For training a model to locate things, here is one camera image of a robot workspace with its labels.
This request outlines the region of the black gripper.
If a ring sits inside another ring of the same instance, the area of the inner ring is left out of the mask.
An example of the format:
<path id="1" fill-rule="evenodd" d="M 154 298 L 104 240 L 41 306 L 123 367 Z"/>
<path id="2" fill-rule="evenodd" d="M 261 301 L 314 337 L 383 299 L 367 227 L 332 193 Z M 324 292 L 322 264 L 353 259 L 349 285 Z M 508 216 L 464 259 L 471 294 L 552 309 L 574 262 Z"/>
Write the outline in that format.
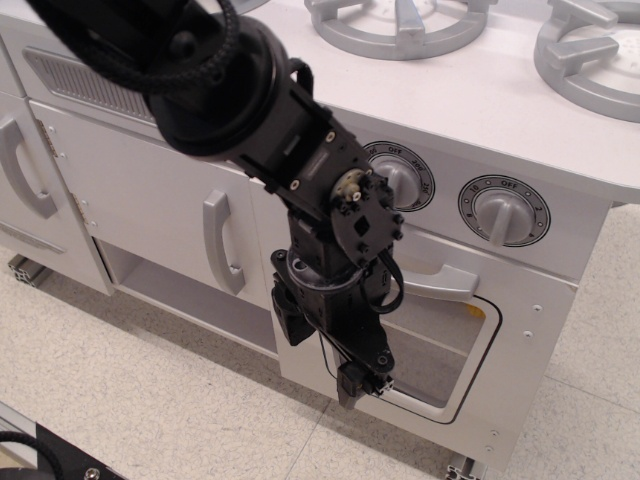
<path id="1" fill-rule="evenodd" d="M 297 346 L 319 333 L 340 354 L 337 368 L 339 404 L 354 409 L 365 395 L 380 396 L 393 385 L 395 360 L 380 316 L 399 307 L 383 301 L 399 269 L 387 252 L 361 269 L 327 279 L 291 250 L 271 255 L 275 269 L 272 303 L 283 334 Z"/>

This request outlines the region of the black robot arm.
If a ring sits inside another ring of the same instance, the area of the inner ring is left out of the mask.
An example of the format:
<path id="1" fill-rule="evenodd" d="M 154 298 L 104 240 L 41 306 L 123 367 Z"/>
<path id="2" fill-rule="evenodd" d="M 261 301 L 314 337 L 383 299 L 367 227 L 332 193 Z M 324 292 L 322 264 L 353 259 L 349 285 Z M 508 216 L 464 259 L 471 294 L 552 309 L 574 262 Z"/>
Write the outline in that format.
<path id="1" fill-rule="evenodd" d="M 313 334 L 340 354 L 340 404 L 393 384 L 380 318 L 396 310 L 402 236 L 388 181 L 313 97 L 310 67 L 228 1 L 35 1 L 32 9 L 85 65 L 139 92 L 164 140 L 190 156 L 224 157 L 287 209 L 291 244 L 271 256 L 272 302 L 284 336 Z"/>

